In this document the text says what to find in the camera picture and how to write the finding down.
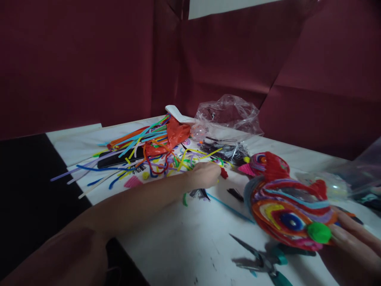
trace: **dark red fabric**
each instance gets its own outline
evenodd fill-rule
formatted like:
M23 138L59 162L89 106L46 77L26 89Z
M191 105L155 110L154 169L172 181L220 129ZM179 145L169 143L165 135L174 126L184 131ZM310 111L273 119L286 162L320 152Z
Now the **dark red fabric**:
M2 1L0 139L150 117L153 13L150 0Z
M165 107L174 104L175 100L180 71L178 52L180 19L166 0L155 0L154 5L151 116L159 116L163 115Z
M176 106L194 116L200 102L229 93L260 107L303 19L285 0L183 21Z
M326 1L308 19L260 110L265 136L354 159L381 136L375 1Z

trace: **finger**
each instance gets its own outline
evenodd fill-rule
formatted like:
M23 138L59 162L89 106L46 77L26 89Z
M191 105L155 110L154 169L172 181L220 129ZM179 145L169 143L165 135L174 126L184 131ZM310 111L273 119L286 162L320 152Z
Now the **finger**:
M362 225L351 219L343 211L334 208L337 212L337 219L340 222L342 228L350 232L357 239L368 245L378 256L381 257L381 240L367 231Z
M329 228L332 232L332 239L338 247L349 253L369 271L373 273L380 272L381 258L370 247L335 224L331 224Z

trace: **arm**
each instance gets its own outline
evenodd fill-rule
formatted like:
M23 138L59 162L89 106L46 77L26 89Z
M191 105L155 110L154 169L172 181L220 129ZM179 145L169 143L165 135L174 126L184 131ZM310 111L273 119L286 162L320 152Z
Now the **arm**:
M63 231L86 227L95 230L107 242L184 193L215 185L220 173L221 168L216 164L198 163L193 171L153 181L100 202L79 215Z

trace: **pliers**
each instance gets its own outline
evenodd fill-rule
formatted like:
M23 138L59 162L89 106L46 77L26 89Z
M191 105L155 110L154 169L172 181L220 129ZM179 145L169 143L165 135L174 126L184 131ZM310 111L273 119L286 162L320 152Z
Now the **pliers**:
M314 251L306 251L294 247L288 247L284 244L279 244L271 250L271 255L267 255L266 253L259 252L234 235L230 235L240 245L250 251L250 253L252 253L256 258L255 261L246 258L233 259L232 261L236 264L236 266L250 270L255 277L256 272L268 273L275 286L292 286L290 281L275 268L275 264L285 265L288 263L285 258L285 254L316 256L316 252Z

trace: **table surface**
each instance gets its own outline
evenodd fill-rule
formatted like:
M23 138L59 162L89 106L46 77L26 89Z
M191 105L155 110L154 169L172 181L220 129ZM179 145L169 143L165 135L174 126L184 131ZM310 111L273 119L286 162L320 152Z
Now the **table surface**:
M68 170L72 170L78 163L90 162L93 154L104 149L97 144L124 136L161 118L163 116L71 134L55 139L54 147L68 166ZM291 175L295 172L324 170L346 162L344 159L264 137L252 137L246 143L252 154L271 151L283 158L290 165ZM188 196L188 207L183 206L180 201L173 203L150 221L118 237L121 245L152 286L232 286L251 283L272 285L268 275L260 273L255 278L249 271L236 267L231 261L234 258L252 259L252 257L230 237L229 233L258 250L265 250L265 247L271 247L277 242L253 223L252 218L249 221L233 211L236 210L250 218L243 204L226 191L232 187L243 193L243 188L249 179L231 168L227 169L229 178L220 179L217 186L207 190L215 198L211 202ZM81 172L83 171L75 173L73 177L76 178ZM89 188L88 183L104 177L105 174L100 173L88 173L77 181L79 187L86 191ZM128 177L118 181L113 189L109 190L108 186L112 179L113 177L87 195L93 205L125 190L123 184ZM381 238L381 220L368 208L353 201L333 203L355 213L369 231ZM293 285L337 285L319 256L289 256L288 260L289 264L279 266L278 270Z

